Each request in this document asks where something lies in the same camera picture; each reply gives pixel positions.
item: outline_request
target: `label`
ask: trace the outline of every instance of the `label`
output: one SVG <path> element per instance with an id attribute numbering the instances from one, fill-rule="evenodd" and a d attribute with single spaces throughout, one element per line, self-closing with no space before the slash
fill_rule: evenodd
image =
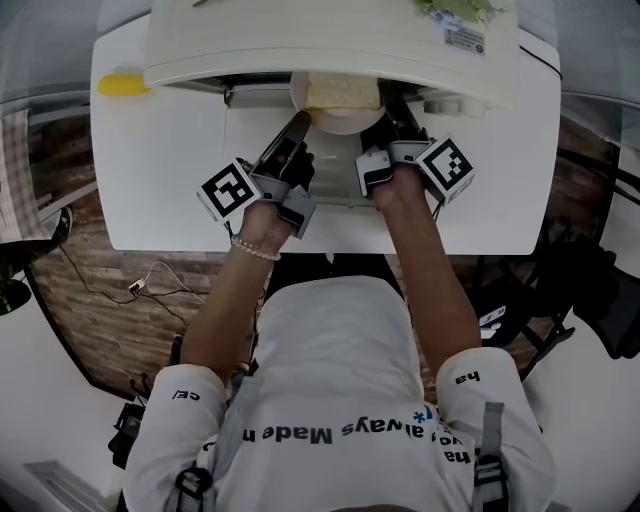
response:
<path id="1" fill-rule="evenodd" d="M 485 54 L 484 34 L 464 27 L 460 27 L 457 31 L 446 29 L 444 44 L 482 57 Z"/>

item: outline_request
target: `person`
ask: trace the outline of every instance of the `person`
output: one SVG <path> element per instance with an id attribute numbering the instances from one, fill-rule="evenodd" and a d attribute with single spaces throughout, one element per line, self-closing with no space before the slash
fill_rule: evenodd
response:
<path id="1" fill-rule="evenodd" d="M 331 265 L 283 255 L 257 325 L 257 369 L 227 411 L 225 387 L 272 269 L 262 256 L 277 254 L 291 232 L 272 205 L 250 206 L 239 239 L 258 254 L 231 248 L 186 333 L 182 364 L 155 380 L 126 469 L 132 512 L 470 510 L 487 403 L 504 404 L 510 510 L 546 510 L 551 454 L 513 359 L 481 347 L 422 177 L 398 166 L 373 202 L 411 315 L 388 268 L 370 273 L 375 265 L 365 263 L 357 275 L 359 256 L 336 255 Z M 423 402 L 412 320 L 437 374 L 439 410 Z"/>

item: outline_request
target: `strap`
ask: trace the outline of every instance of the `strap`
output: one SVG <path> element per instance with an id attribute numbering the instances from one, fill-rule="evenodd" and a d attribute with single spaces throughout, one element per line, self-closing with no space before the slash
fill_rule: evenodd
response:
<path id="1" fill-rule="evenodd" d="M 222 423 L 214 452 L 213 474 L 205 468 L 192 467 L 180 473 L 166 512 L 215 512 L 213 483 L 229 470 L 242 444 L 244 427 L 256 408 L 262 379 L 245 377 L 233 404 Z"/>
<path id="2" fill-rule="evenodd" d="M 504 404 L 487 402 L 484 410 L 484 432 L 475 467 L 472 497 L 473 512 L 506 512 L 509 510 L 507 476 L 500 458 L 502 413 Z"/>
<path id="3" fill-rule="evenodd" d="M 192 467 L 182 471 L 176 479 L 179 491 L 177 512 L 202 512 L 204 494 L 211 488 L 213 479 L 205 468 Z"/>

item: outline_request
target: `buckle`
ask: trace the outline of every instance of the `buckle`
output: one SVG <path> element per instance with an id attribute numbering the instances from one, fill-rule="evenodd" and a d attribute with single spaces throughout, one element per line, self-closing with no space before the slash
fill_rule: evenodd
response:
<path id="1" fill-rule="evenodd" d="M 176 478 L 176 487 L 194 500 L 202 500 L 212 483 L 211 473 L 204 468 L 185 469 Z"/>

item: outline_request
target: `yellow sponge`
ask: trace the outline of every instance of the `yellow sponge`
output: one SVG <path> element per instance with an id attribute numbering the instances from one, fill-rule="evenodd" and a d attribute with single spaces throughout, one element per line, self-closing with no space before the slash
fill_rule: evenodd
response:
<path id="1" fill-rule="evenodd" d="M 150 90 L 142 75 L 105 75 L 98 82 L 98 92 L 106 96 L 136 96 Z"/>

